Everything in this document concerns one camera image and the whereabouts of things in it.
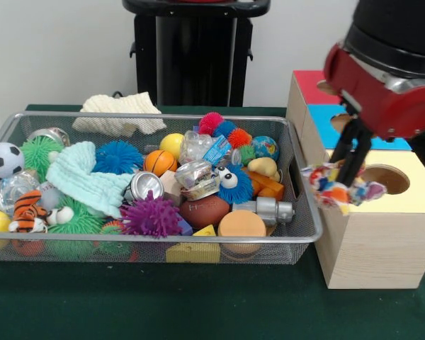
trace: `purple block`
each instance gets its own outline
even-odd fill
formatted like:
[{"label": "purple block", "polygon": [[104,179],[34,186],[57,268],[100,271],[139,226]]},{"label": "purple block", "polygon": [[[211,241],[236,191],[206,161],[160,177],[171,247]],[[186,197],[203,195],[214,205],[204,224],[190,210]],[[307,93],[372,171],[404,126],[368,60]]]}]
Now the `purple block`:
[{"label": "purple block", "polygon": [[179,218],[181,218],[181,221],[179,221],[178,226],[181,227],[181,236],[192,236],[193,230],[190,224],[186,222],[185,219],[183,219],[179,214],[176,214]]}]

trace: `purple spiky ball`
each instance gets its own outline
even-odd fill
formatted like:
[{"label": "purple spiky ball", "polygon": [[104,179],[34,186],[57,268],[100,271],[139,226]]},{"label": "purple spiky ball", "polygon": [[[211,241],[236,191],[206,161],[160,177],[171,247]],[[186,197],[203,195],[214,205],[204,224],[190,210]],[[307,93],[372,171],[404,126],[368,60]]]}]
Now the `purple spiky ball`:
[{"label": "purple spiky ball", "polygon": [[177,215],[178,208],[170,200],[162,197],[154,199],[153,192],[148,191],[145,200],[135,200],[132,205],[121,207],[123,234],[149,235],[167,237],[178,235],[181,218]]}]

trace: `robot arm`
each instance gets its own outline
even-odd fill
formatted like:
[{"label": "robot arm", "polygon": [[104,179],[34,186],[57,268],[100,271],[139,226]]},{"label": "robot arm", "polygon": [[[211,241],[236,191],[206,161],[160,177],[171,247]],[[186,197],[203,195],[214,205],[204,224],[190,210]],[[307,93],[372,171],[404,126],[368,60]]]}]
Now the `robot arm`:
[{"label": "robot arm", "polygon": [[353,118],[331,157],[344,160],[337,181],[350,186],[373,135],[390,142],[425,131],[425,0],[360,0],[324,75]]}]

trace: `yellow block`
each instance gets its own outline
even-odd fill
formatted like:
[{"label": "yellow block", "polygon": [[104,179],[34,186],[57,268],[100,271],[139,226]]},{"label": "yellow block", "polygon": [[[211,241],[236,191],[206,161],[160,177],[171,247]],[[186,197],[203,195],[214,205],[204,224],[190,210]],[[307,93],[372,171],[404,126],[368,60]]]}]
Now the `yellow block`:
[{"label": "yellow block", "polygon": [[425,167],[413,152],[372,150],[365,158],[367,167],[392,166],[409,179],[409,188],[397,195],[385,194],[382,198],[350,205],[352,213],[425,213]]},{"label": "yellow block", "polygon": [[[216,236],[214,227],[208,225],[193,236]],[[165,252],[167,263],[216,264],[220,260],[218,243],[180,243]]]}]

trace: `soccer ball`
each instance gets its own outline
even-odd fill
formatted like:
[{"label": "soccer ball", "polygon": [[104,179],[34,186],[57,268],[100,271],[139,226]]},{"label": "soccer ball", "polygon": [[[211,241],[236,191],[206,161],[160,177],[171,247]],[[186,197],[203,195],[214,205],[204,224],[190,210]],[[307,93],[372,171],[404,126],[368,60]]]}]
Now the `soccer ball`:
[{"label": "soccer ball", "polygon": [[0,143],[0,179],[23,170],[25,159],[22,151],[11,143]]}]

